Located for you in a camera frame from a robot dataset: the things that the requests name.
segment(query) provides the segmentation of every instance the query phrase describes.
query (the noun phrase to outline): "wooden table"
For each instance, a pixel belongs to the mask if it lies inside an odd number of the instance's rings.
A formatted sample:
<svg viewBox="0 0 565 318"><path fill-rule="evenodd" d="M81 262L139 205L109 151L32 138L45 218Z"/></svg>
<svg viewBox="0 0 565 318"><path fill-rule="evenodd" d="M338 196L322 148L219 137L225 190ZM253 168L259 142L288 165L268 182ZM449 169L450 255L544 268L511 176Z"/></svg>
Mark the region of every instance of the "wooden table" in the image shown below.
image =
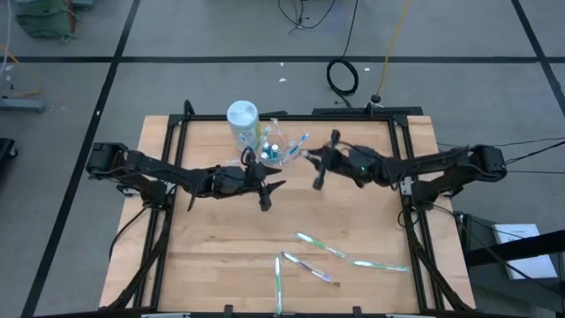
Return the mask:
<svg viewBox="0 0 565 318"><path fill-rule="evenodd" d="M146 117L138 150L161 157L168 117ZM409 117L415 155L438 151L430 117ZM306 148L328 141L333 128L342 140L367 145L392 156L388 125L380 122L282 122L286 131L309 132ZM403 150L402 133L398 136ZM174 149L170 161L174 158ZM186 169L228 165L238 158L228 125L223 121L195 121L188 125L182 166ZM282 173L268 177L287 183L271 196L273 207L261 212L258 196L247 194L217 201L197 199L187 212L189 194L179 190L173 216L160 311L221 312L226 304L236 312L274 312L275 254L285 249L334 276L334 283L284 260L282 306L302 313L416 313L418 302L411 271L354 267L315 246L297 240L303 231L352 258L410 265L406 233L397 222L399 194L375 184L359 189L353 181L328 173L321 192L312 189L316 171L298 158ZM437 204L451 208L447 199ZM141 207L139 197L125 199L120 228ZM101 306L109 304L129 283L140 264L148 213L118 240L109 265ZM428 212L440 272L468 305L474 306L471 286L453 217L440 210ZM429 276L424 267L427 303L433 307ZM148 276L148 303L153 273Z"/></svg>

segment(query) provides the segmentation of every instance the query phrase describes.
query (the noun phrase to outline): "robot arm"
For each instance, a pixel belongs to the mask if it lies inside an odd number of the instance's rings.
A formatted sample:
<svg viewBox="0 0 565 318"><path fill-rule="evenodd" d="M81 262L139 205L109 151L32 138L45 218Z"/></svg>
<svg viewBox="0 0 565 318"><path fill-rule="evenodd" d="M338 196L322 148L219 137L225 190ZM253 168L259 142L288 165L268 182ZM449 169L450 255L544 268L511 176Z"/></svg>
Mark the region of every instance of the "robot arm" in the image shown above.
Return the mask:
<svg viewBox="0 0 565 318"><path fill-rule="evenodd" d="M395 189L395 184L400 184L403 194L412 196L415 207L426 208L426 203L434 202L441 193L455 195L472 181L496 182L507 174L502 152L492 146L452 148L439 154L400 160L380 155L366 146L342 142L340 137L334 130L327 145L302 152L319 172L313 183L316 190L323 187L326 171L331 171L351 178L358 187L374 182ZM349 147L348 155L336 148L339 144ZM444 174L432 181L411 180L411 176L438 171Z"/></svg>
<svg viewBox="0 0 565 318"><path fill-rule="evenodd" d="M121 143L103 142L93 145L87 172L92 179L117 182L117 189L122 193L130 190L139 192L144 205L151 208L164 208L170 204L167 199L168 188L177 185L192 194L189 210L196 198L225 199L258 193L261 210L268 211L272 206L270 194L285 181L266 185L265 178L281 170L257 163L250 148L242 154L242 164L245 170L237 166L221 165L186 170L130 150Z"/></svg>

